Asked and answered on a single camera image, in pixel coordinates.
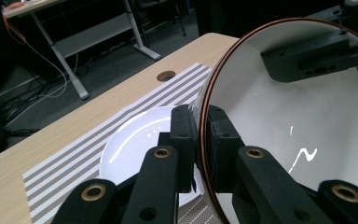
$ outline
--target white desk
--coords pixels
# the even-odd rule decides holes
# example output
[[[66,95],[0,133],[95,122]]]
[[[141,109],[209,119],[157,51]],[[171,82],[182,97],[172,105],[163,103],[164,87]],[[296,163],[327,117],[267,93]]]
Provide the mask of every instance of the white desk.
[[[28,14],[32,16],[37,27],[40,29],[43,36],[48,41],[48,44],[50,45],[51,49],[53,50],[57,58],[60,60],[63,68],[65,69],[65,72],[69,75],[69,78],[71,79],[71,82],[75,86],[76,91],[81,99],[84,100],[89,98],[89,93],[84,88],[78,77],[74,74],[72,69],[69,67],[65,58],[74,55],[83,49],[87,49],[95,44],[98,44],[114,35],[121,34],[129,29],[132,29],[133,34],[135,36],[136,44],[134,45],[134,47],[136,49],[140,50],[142,53],[146,54],[154,60],[159,60],[161,58],[159,54],[144,46],[142,38],[138,32],[137,25],[135,23],[135,18],[133,18],[130,4],[127,0],[123,0],[124,7],[126,8],[126,13],[114,17],[109,21],[102,22],[75,35],[68,36],[58,42],[53,42],[48,35],[48,32],[45,30],[42,23],[34,13],[37,10],[51,7],[63,1],[64,0],[40,0],[37,2],[27,1],[22,7],[4,10],[3,14],[7,19]]]

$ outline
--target table leg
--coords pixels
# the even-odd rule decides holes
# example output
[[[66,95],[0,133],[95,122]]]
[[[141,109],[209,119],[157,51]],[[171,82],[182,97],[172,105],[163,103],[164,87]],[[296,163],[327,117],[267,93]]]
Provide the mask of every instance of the table leg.
[[[50,45],[51,49],[53,50],[53,52],[55,53],[57,58],[60,60],[60,63],[62,64],[62,66],[65,69],[66,73],[68,74],[69,78],[71,79],[71,82],[74,85],[74,87],[75,87],[75,89],[77,91],[77,94],[80,96],[80,98],[82,100],[85,100],[85,99],[89,98],[89,93],[84,88],[84,86],[80,82],[79,78],[74,74],[74,72],[72,71],[71,67],[69,67],[69,65],[66,62],[66,60],[62,57],[61,53],[57,50],[57,48],[54,45],[54,42],[51,40],[50,36],[48,35],[48,32],[45,30],[45,28],[43,27],[43,25],[40,22],[40,20],[36,17],[36,15],[34,13],[32,13],[31,16],[34,19],[34,22],[36,23],[37,27],[42,32],[43,36],[48,41],[48,44]]]
[[[133,18],[130,4],[129,4],[128,0],[123,0],[123,2],[124,2],[124,7],[126,8],[126,11],[127,11],[127,18],[129,20],[131,29],[132,29],[133,34],[135,35],[135,39],[136,39],[136,44],[134,45],[134,47],[156,61],[161,59],[161,55],[157,54],[155,51],[144,46],[144,43],[142,42],[141,35],[139,34],[139,31],[138,31],[138,26],[136,25],[136,22],[135,22],[135,18]]]

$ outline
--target wooden table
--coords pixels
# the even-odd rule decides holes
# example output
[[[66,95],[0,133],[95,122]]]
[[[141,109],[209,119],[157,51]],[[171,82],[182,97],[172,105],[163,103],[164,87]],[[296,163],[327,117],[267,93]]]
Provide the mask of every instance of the wooden table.
[[[214,67],[237,38],[207,34],[0,154],[0,223],[31,223],[22,174],[161,85],[163,71]]]

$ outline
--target white stripe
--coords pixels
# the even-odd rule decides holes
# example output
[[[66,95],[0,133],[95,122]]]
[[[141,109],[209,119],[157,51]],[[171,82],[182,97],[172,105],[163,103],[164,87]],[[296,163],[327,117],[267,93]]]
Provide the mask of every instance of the white stripe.
[[[208,74],[208,72],[205,72],[205,73],[203,73],[203,76],[200,76],[200,78],[198,78],[197,80],[195,80],[195,81],[197,81],[199,84],[198,84],[198,85],[195,85],[194,87],[192,87],[191,89],[189,89],[185,94],[182,94],[182,95],[176,94],[175,100],[172,101],[172,104],[176,105],[176,102],[182,101],[184,98],[188,97],[189,94],[193,94],[193,93],[192,93],[193,91],[198,90],[198,89],[201,87],[201,85],[202,85],[202,80],[205,79],[205,76],[206,76],[207,74]],[[187,86],[190,86],[190,85],[193,84],[193,83],[194,83],[194,82],[188,83],[188,84],[186,85],[186,87],[187,87]]]
[[[82,176],[80,176],[77,180],[75,180],[74,182],[72,182],[71,184],[67,185],[63,190],[61,190],[60,192],[58,192],[57,194],[53,195],[51,198],[49,198],[47,201],[45,201],[44,203],[42,203],[40,206],[38,206],[36,209],[34,209],[33,211],[31,211],[31,217],[35,217],[37,214],[39,214],[40,212],[42,212],[44,209],[46,209],[47,206],[49,206],[50,204],[54,203],[55,201],[57,201],[58,199],[60,199],[65,193],[71,191],[72,189],[74,189],[75,187],[77,187],[79,184],[81,184],[82,182],[84,182],[84,180],[92,175],[93,173],[95,173],[96,171],[98,171],[98,166],[92,167],[91,169],[89,169],[86,173],[84,173]]]
[[[205,69],[206,66],[201,66],[200,68],[198,68],[196,71],[193,71],[193,73],[188,74],[187,77],[182,77],[182,75],[188,73],[190,70],[194,69],[195,67],[199,66],[199,63],[194,63],[192,66],[188,67],[185,71],[183,71],[182,73],[180,73],[179,75],[177,75],[176,77],[172,78],[170,81],[164,83],[163,85],[159,86],[158,88],[154,89],[153,91],[149,92],[146,96],[144,96],[143,98],[139,99],[138,101],[136,101],[135,103],[123,108],[122,110],[120,110],[119,112],[117,112],[114,116],[112,116],[110,119],[106,120],[105,122],[101,123],[100,125],[98,125],[96,128],[94,128],[93,130],[87,132],[86,134],[84,134],[83,136],[79,137],[78,139],[76,139],[74,142],[72,142],[71,144],[69,144],[68,146],[64,147],[62,150],[60,150],[59,152],[55,153],[53,156],[47,158],[46,160],[42,161],[41,163],[39,163],[38,165],[36,165],[33,169],[27,171],[26,173],[23,174],[23,177],[26,178],[27,176],[34,174],[35,172],[38,172],[38,175],[36,177],[34,177],[33,179],[29,180],[27,183],[25,183],[25,186],[29,186],[32,183],[34,183],[36,180],[38,180],[39,178],[43,177],[45,174],[47,174],[49,171],[51,171],[52,169],[54,169],[55,167],[57,167],[59,164],[62,164],[63,162],[67,162],[69,159],[73,158],[74,155],[76,153],[78,153],[79,151],[81,151],[81,149],[84,149],[86,146],[89,146],[91,143],[94,143],[96,141],[100,141],[100,143],[97,146],[100,146],[101,144],[105,144],[105,142],[110,138],[109,137],[105,137],[104,139],[101,140],[102,136],[104,134],[107,134],[108,132],[112,131],[113,129],[115,129],[117,126],[121,125],[122,123],[124,123],[126,120],[128,120],[129,118],[131,118],[132,116],[139,114],[140,112],[143,112],[145,110],[145,108],[149,107],[151,104],[153,104],[154,102],[158,101],[155,105],[152,106],[152,108],[154,107],[158,107],[164,104],[164,102],[167,102],[168,100],[171,100],[172,98],[175,99],[175,102],[179,102],[180,100],[188,97],[188,95],[193,91],[196,90],[197,88],[200,88],[202,86],[202,83],[204,82],[205,76],[208,75],[212,69],[208,69],[207,71],[198,74],[196,77],[195,75],[201,70],[201,69]],[[181,78],[178,83],[172,84],[176,79]],[[200,81],[199,84],[197,84],[195,87],[193,87],[191,90],[186,91],[185,94],[183,95],[176,95],[178,94],[180,91],[182,91],[183,89],[185,89],[186,87],[188,87],[189,85],[193,84],[196,81]],[[178,88],[178,90],[175,90],[173,93],[171,94],[167,94],[169,91],[172,91],[174,89]],[[150,97],[151,95],[155,94],[158,92],[158,96],[154,97],[152,100],[148,101],[147,104],[143,105],[142,107],[136,107],[138,106],[140,103],[144,102],[148,97]],[[159,99],[161,96],[165,96],[167,95],[167,97],[165,97],[163,100]],[[194,96],[190,96],[190,98],[188,98],[186,100],[186,102],[184,104],[189,104],[191,102],[193,102],[195,99],[197,98],[197,94]],[[119,116],[122,116],[124,113],[126,113],[128,110],[135,108],[135,110],[133,110],[132,112],[130,112],[127,116],[125,116],[124,118],[122,118],[121,120],[116,120],[114,125],[108,125],[110,124],[112,121],[114,121],[116,118],[118,118]],[[60,158],[60,160],[58,162],[55,162],[54,164],[52,164],[50,167],[48,167],[47,169],[40,171],[41,168],[43,168],[46,164],[48,164],[49,162],[59,158],[63,153],[65,153],[67,150],[75,147],[78,143],[80,143],[81,141],[83,141],[84,139],[86,139],[87,137],[90,137],[91,135],[97,133],[98,131],[100,131],[101,129],[103,129],[103,132],[98,134],[97,136],[94,136],[92,139],[90,139],[86,144],[84,144],[83,146],[77,148],[76,150],[74,150],[73,152],[71,152],[69,155],[67,155],[65,158]],[[76,161],[81,160],[81,158],[84,158],[84,156],[90,154],[90,151],[93,150],[87,150],[87,152],[84,153],[84,155],[82,155],[79,158],[74,159],[73,161],[71,161],[70,163],[66,164],[58,173],[62,173],[63,170],[68,170],[69,168],[72,168],[72,166],[76,163]],[[43,198],[44,196],[46,196],[48,193],[50,193],[52,190],[55,190],[57,187],[61,186],[62,183],[69,179],[71,176],[74,175],[82,175],[81,177],[79,177],[76,181],[74,181],[73,183],[69,184],[68,186],[66,186],[63,190],[61,190],[60,192],[58,192],[56,195],[54,195],[51,199],[48,199],[46,202],[44,202],[43,204],[41,204],[39,207],[37,207],[34,211],[31,211],[31,216],[34,217],[36,216],[38,213],[42,212],[43,210],[46,209],[47,206],[49,206],[50,204],[52,204],[53,202],[55,202],[57,199],[61,198],[66,192],[68,192],[69,190],[72,190],[73,188],[75,188],[78,184],[80,184],[81,182],[84,181],[84,179],[91,175],[93,172],[95,172],[96,170],[99,169],[99,166],[95,166],[92,169],[90,169],[90,171],[85,171],[84,174],[82,174],[82,171],[85,169],[85,167],[94,162],[95,160],[98,160],[101,157],[101,153],[98,154],[98,156],[94,156],[92,158],[92,160],[88,160],[88,162],[86,162],[85,164],[82,164],[79,167],[76,167],[75,170],[73,170],[69,175],[67,175],[66,177],[62,178],[61,180],[59,180],[58,182],[54,183],[51,186],[48,186],[48,189],[45,190],[44,192],[42,192],[41,194],[37,195],[35,198],[32,199],[32,201],[29,201],[29,205],[31,206],[32,204],[34,204],[35,202],[37,202],[38,200],[40,200],[41,198]],[[54,179],[54,177],[58,176],[59,174],[54,174],[53,176],[49,176],[48,179],[45,179],[44,181],[42,181],[41,183],[38,183],[38,185],[36,185],[34,188],[28,190],[27,195],[32,194],[33,192],[35,192],[36,190],[40,189],[43,186],[46,186],[49,184],[49,181],[51,181],[52,179]],[[43,221],[47,221],[49,220],[52,216],[55,215],[55,213],[57,212],[59,206],[57,206],[56,208],[48,211],[49,214],[52,215],[45,215],[42,218],[40,218],[39,220],[36,221],[36,223],[44,223]]]
[[[199,199],[196,203],[194,203],[193,206],[191,206],[191,208],[188,209],[188,211],[187,211],[182,217],[179,218],[178,222],[180,222],[180,220],[182,220],[182,218],[184,218],[185,216],[187,216],[187,214],[188,214],[189,212],[191,212],[191,210],[193,210],[193,208],[194,208],[195,206],[197,206],[197,204],[199,204],[199,202],[201,202],[202,199],[203,199],[203,198],[200,197],[200,199]]]
[[[205,223],[208,223],[209,221],[211,221],[211,219],[212,219],[213,217],[214,217],[214,216],[210,216],[210,217],[208,218],[208,220],[206,220]]]
[[[48,211],[48,213],[46,213],[44,216],[39,218],[34,224],[46,224],[49,219],[51,219],[52,217],[54,217],[56,215],[56,213],[60,209],[61,204],[62,203],[60,203],[55,208],[53,208],[50,211]]]
[[[207,208],[208,206],[205,206],[204,209],[202,209],[202,211],[200,211],[199,214],[190,222],[190,224],[193,223]]]
[[[50,185],[48,187],[48,189],[43,190],[42,192],[40,192],[38,195],[36,195],[32,200],[30,200],[28,202],[28,204],[30,206],[34,205],[34,203],[37,203],[40,199],[42,199],[43,197],[45,197],[46,195],[48,195],[49,193],[51,193],[53,190],[55,190],[57,187],[61,186],[65,181],[67,181],[68,179],[70,179],[72,176],[80,174],[81,171],[85,170],[85,168],[90,165],[93,161],[98,160],[101,157],[102,152],[98,153],[97,155],[93,156],[88,162],[76,167],[73,171],[71,171],[71,173],[69,173],[68,175],[64,176],[63,178],[59,179],[58,181],[54,182],[54,184]],[[46,184],[48,184],[52,178],[48,178],[46,180],[43,181],[43,183],[40,183],[40,186],[46,186]]]
[[[194,67],[199,66],[199,63],[194,63],[193,65],[191,65],[190,67],[188,67],[185,71],[181,72],[178,76],[172,78],[170,81],[176,80],[177,78],[180,78],[180,76],[182,76],[185,73],[188,73],[191,69],[193,69]],[[154,89],[153,91],[149,92],[146,96],[150,96],[153,93],[158,92],[159,90],[161,90],[162,88],[165,87],[165,85],[169,84],[170,82],[164,83],[163,85],[161,85],[160,87]],[[136,105],[138,105],[139,103],[141,103],[145,98],[147,97],[143,97],[140,100],[136,101],[134,104],[132,104],[132,107],[135,107]],[[123,108],[122,110],[120,110],[119,112],[117,112],[111,119],[106,120],[105,122],[103,122],[102,124],[98,125],[96,128],[92,129],[91,131],[85,133],[84,135],[82,135],[81,137],[79,137],[78,139],[76,139],[74,142],[70,143],[68,146],[64,147],[62,150],[58,151],[57,153],[55,153],[54,155],[50,156],[49,158],[47,158],[46,160],[42,161],[41,163],[37,164],[33,169],[25,172],[22,176],[23,178],[27,178],[28,176],[34,174],[35,172],[37,172],[38,170],[40,170],[41,168],[43,168],[43,166],[45,166],[46,164],[48,164],[51,161],[54,161],[55,159],[59,158],[64,152],[66,152],[69,148],[76,146],[78,143],[80,143],[81,141],[83,141],[85,138],[90,137],[91,135],[93,135],[94,133],[98,132],[99,130],[101,130],[101,128],[103,128],[104,126],[106,126],[107,124],[109,124],[112,120],[114,120],[115,118],[117,118],[118,116],[120,116],[121,114],[123,114],[125,111],[127,111],[127,107]]]
[[[48,183],[51,180],[53,180],[54,178],[56,178],[57,176],[61,175],[62,173],[64,173],[67,170],[70,170],[70,168],[72,168],[77,162],[79,162],[79,161],[83,160],[84,158],[86,158],[89,154],[93,153],[96,149],[98,149],[99,147],[103,146],[105,143],[106,143],[106,140],[103,140],[103,141],[99,142],[96,146],[91,148],[90,150],[84,151],[84,153],[81,154],[78,157],[62,159],[62,160],[60,160],[60,162],[57,162],[59,164],[65,162],[66,164],[59,171],[57,171],[56,173],[54,173],[52,175],[46,176],[45,178],[41,179],[41,181],[38,182],[37,185],[35,185],[33,188],[27,190],[27,192],[26,192],[27,197],[30,196],[31,194],[33,194],[35,191],[37,191],[40,188],[42,188],[43,186],[48,185]],[[87,166],[90,162],[93,162],[93,161],[88,160],[85,163],[83,163],[80,167]]]

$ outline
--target grommet hole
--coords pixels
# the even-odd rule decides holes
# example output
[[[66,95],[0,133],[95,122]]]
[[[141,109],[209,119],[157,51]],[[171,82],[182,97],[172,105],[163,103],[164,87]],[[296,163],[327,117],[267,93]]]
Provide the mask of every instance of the grommet hole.
[[[170,80],[171,78],[173,78],[175,76],[176,76],[175,72],[173,72],[173,71],[165,71],[165,72],[162,72],[162,73],[158,74],[157,80],[160,81],[160,82],[166,82],[166,81]]]
[[[350,202],[358,203],[358,191],[345,185],[335,185],[332,187],[333,193],[340,199]]]
[[[168,149],[160,148],[154,151],[154,155],[157,158],[167,158],[171,155],[171,152]]]
[[[251,148],[251,149],[246,150],[246,154],[253,158],[264,157],[264,152],[261,151],[260,149],[256,149],[256,148]]]
[[[106,187],[103,184],[94,184],[88,186],[81,193],[81,198],[87,202],[93,202],[101,199],[106,193]]]

